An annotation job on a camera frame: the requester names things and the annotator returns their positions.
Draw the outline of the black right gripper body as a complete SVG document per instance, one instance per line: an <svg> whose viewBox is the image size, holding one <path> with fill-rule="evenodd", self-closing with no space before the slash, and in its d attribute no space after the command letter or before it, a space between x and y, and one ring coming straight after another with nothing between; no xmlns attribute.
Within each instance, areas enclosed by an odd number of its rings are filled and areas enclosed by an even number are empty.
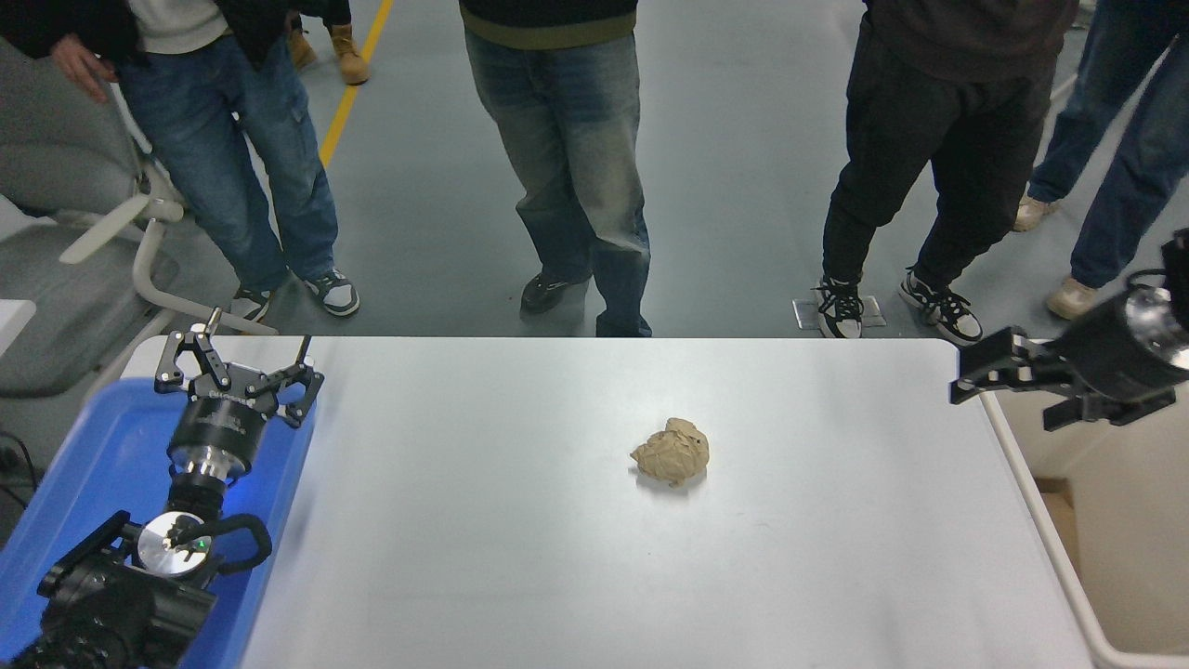
<svg viewBox="0 0 1189 669"><path fill-rule="evenodd" d="M1105 416L1128 425L1170 408L1181 383L1181 298L1176 294L1118 294L1074 321L1053 351L1069 364L1071 395L1116 402Z"/></svg>

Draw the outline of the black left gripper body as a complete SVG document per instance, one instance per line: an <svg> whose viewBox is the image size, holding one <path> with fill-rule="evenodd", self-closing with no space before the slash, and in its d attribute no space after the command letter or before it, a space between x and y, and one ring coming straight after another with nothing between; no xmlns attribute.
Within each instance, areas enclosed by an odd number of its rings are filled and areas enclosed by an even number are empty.
<svg viewBox="0 0 1189 669"><path fill-rule="evenodd" d="M191 397L181 415L166 456L175 466L196 463L206 453L222 453L235 466L254 463L268 416L226 395Z"/></svg>

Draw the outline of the person's hand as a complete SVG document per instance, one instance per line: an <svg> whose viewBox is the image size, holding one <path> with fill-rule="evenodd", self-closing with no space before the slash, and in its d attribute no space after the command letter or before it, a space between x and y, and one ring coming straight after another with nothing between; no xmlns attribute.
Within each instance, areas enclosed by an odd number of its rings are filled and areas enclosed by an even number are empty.
<svg viewBox="0 0 1189 669"><path fill-rule="evenodd" d="M50 57L87 97L97 103L108 102L108 86L118 82L115 68L86 46L77 34L63 34L50 49Z"/></svg>

